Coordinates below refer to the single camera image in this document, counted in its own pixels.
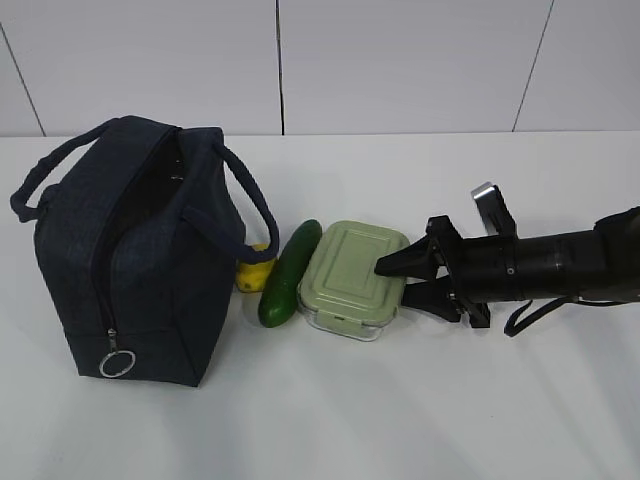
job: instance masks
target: white wall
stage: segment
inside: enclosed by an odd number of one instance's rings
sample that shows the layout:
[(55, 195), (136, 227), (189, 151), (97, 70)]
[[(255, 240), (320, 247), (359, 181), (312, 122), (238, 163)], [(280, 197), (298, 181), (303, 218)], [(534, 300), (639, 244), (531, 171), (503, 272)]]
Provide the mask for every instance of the white wall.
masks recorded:
[(0, 7), (48, 135), (130, 113), (227, 133), (280, 133), (274, 17), (264, 0), (3, 0)]
[[(275, 3), (2, 0), (0, 22), (47, 135), (129, 113), (279, 134)], [(640, 129), (638, 20), (637, 0), (280, 0), (286, 132)], [(0, 135), (38, 134), (0, 37)]]
[(639, 23), (638, 0), (557, 0), (517, 129), (640, 129)]
[(0, 35), (0, 135), (40, 135), (20, 76)]

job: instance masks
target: insulated bag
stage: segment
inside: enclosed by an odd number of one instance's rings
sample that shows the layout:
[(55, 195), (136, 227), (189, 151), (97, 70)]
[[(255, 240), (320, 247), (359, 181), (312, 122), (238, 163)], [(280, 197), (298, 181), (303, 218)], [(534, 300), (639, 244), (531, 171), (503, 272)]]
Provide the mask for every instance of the insulated bag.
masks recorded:
[[(37, 204), (47, 175), (96, 142)], [(267, 224), (270, 245), (244, 244), (227, 166)], [(197, 386), (225, 322), (236, 262), (274, 258), (278, 227), (219, 128), (109, 120), (39, 161), (11, 207), (36, 220), (38, 265), (80, 375)]]

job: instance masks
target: container lid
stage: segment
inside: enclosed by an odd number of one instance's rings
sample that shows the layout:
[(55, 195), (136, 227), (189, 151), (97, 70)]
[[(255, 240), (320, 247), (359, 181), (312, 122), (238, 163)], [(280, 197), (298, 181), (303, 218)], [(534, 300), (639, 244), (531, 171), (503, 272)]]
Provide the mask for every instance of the container lid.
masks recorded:
[(389, 228), (352, 221), (334, 223), (320, 239), (300, 282), (302, 303), (323, 317), (386, 325), (400, 304), (405, 278), (381, 277), (374, 268), (380, 257), (408, 245), (403, 234)]

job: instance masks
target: bag handle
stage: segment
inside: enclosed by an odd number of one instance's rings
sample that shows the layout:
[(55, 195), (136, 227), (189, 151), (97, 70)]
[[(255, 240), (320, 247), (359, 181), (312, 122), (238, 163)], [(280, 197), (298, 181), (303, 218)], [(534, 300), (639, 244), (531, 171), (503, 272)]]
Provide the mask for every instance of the bag handle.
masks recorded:
[(276, 224), (275, 218), (273, 218), (273, 215), (269, 211), (267, 202), (265, 201), (258, 184), (253, 179), (244, 163), (242, 163), (242, 160), (240, 160), (231, 150), (218, 142), (213, 143), (213, 150), (222, 157), (231, 170), (231, 173), (233, 173), (233, 176), (242, 186), (244, 191), (247, 192), (247, 195), (258, 209), (258, 212), (260, 212), (260, 216), (262, 216), (263, 220), (267, 224), (270, 238), (269, 247), (266, 250), (256, 251), (244, 243), (237, 242), (227, 235), (222, 229), (218, 228), (215, 222), (206, 213), (197, 208), (187, 206), (182, 212), (182, 218), (189, 222), (215, 246), (244, 263), (256, 264), (267, 262), (272, 258), (275, 258), (280, 249), (278, 225)]
[(18, 215), (20, 222), (25, 223), (40, 217), (43, 205), (38, 204), (35, 208), (29, 207), (27, 201), (53, 169), (60, 165), (60, 162), (76, 148), (87, 145), (100, 137), (115, 120), (117, 119), (108, 120), (93, 130), (66, 141), (49, 155), (40, 159), (24, 179), (22, 186), (9, 199), (11, 209)]

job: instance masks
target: bag zipper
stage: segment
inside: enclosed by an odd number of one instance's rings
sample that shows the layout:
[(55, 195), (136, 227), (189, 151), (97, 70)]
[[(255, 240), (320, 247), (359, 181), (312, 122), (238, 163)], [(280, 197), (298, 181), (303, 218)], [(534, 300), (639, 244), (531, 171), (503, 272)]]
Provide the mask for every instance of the bag zipper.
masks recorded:
[[(163, 137), (158, 141), (154, 150), (164, 145), (165, 140), (170, 135), (174, 134), (177, 129), (172, 128), (167, 131)], [(133, 178), (129, 181), (127, 186), (124, 188), (118, 201), (113, 206), (113, 209), (109, 213), (109, 216), (106, 221), (106, 228), (100, 234), (98, 238), (99, 247), (96, 248), (96, 252), (94, 253), (93, 259), (91, 261), (93, 272), (91, 274), (91, 280), (93, 283), (94, 290), (96, 291), (96, 295), (98, 297), (98, 303), (100, 306), (100, 317), (102, 321), (102, 326), (104, 328), (105, 333), (107, 334), (107, 339), (109, 341), (109, 350), (111, 353), (117, 353), (119, 351), (117, 336), (118, 336), (118, 325), (116, 322), (115, 314), (113, 312), (113, 303), (111, 301), (111, 265), (113, 260), (113, 254), (120, 243), (120, 240), (127, 232), (128, 229), (121, 232), (118, 238), (113, 239), (112, 244), (109, 245), (110, 248), (105, 250), (105, 241), (107, 236), (107, 231), (111, 227), (113, 228), (113, 219), (116, 213), (118, 212), (120, 206), (122, 205), (123, 199), (126, 198), (127, 194), (131, 191), (133, 187), (136, 186), (140, 178), (147, 173), (150, 166), (154, 164), (154, 161), (157, 160), (155, 156), (155, 151), (150, 152), (148, 157), (145, 159), (144, 163), (140, 165), (138, 171), (135, 173)]]

